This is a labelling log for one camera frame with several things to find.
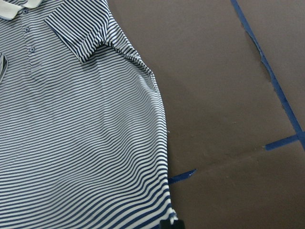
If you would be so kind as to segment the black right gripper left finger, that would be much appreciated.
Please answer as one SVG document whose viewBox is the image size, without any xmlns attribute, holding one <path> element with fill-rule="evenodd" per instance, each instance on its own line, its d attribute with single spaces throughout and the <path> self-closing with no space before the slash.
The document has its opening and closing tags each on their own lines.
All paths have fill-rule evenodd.
<svg viewBox="0 0 305 229">
<path fill-rule="evenodd" d="M 161 220 L 159 223 L 159 229 L 171 229 L 170 220 Z"/>
</svg>

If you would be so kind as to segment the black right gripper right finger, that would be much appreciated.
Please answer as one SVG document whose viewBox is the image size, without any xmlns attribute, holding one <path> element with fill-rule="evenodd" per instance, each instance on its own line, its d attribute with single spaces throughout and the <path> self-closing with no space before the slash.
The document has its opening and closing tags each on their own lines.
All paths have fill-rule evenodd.
<svg viewBox="0 0 305 229">
<path fill-rule="evenodd" d="M 173 229 L 185 229 L 185 223 L 183 220 L 175 220 L 173 222 Z"/>
</svg>

